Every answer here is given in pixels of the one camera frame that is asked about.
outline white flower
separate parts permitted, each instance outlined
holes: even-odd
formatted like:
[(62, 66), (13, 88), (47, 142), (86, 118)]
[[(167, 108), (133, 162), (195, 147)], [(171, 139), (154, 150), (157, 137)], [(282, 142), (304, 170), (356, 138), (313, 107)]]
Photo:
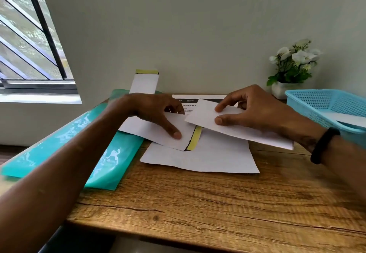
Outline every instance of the white flower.
[(277, 51), (277, 55), (281, 55), (280, 61), (283, 61), (291, 56), (290, 50), (287, 47), (282, 47), (280, 50)]
[(321, 52), (319, 49), (310, 49), (307, 52), (309, 52), (310, 54), (315, 55), (315, 57), (313, 57), (311, 59), (312, 61), (317, 61), (320, 58), (320, 55), (323, 54), (323, 52)]
[(297, 41), (294, 45), (302, 47), (302, 46), (304, 46), (308, 43), (311, 43), (311, 40), (309, 38), (304, 38), (304, 39), (301, 39), (301, 40)]
[(272, 64), (275, 64), (277, 62), (277, 58), (276, 57), (269, 57), (269, 62)]
[(298, 62), (300, 64), (307, 64), (309, 63), (310, 61), (313, 60), (313, 58), (315, 58), (316, 56), (312, 53), (308, 53), (308, 52), (305, 52), (305, 51), (299, 51), (295, 54), (292, 54), (292, 59), (295, 61), (295, 62)]

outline wooden desk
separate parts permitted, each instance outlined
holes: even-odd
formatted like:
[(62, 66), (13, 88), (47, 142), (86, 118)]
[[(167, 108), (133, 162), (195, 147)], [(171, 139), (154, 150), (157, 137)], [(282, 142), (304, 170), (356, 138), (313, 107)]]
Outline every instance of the wooden desk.
[(235, 252), (366, 252), (366, 208), (298, 144), (250, 142), (259, 175), (141, 163), (148, 144), (116, 191), (83, 191), (68, 221)]

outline blue plastic basket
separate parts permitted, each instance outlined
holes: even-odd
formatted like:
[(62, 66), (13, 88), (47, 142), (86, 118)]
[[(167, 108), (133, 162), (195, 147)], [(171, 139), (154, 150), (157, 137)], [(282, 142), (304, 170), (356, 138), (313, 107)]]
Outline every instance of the blue plastic basket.
[(287, 105), (324, 127), (335, 127), (341, 135), (366, 149), (366, 129), (346, 126), (322, 112), (336, 112), (366, 117), (366, 99), (337, 89), (287, 90)]

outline wrist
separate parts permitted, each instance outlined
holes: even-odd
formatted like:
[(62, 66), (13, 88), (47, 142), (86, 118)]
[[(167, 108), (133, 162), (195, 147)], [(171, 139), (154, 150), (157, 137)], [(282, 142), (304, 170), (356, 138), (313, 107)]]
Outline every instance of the wrist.
[(108, 108), (110, 112), (121, 117), (133, 116), (136, 112), (135, 102), (129, 94), (113, 100)]
[(299, 143), (311, 153), (326, 130), (320, 124), (295, 112), (281, 126), (279, 132), (290, 140)]

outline yellow adhesive strip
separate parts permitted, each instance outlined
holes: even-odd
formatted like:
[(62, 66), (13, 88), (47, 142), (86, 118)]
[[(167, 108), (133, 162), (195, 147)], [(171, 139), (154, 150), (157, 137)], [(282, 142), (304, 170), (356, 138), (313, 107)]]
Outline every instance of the yellow adhesive strip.
[(192, 151), (193, 149), (196, 148), (197, 143), (199, 141), (199, 137), (201, 136), (201, 132), (202, 132), (201, 126), (196, 126), (196, 128), (194, 128), (191, 141), (189, 142), (189, 145), (187, 146), (186, 150)]
[(136, 74), (158, 74), (158, 70), (143, 70), (143, 69), (136, 69)]

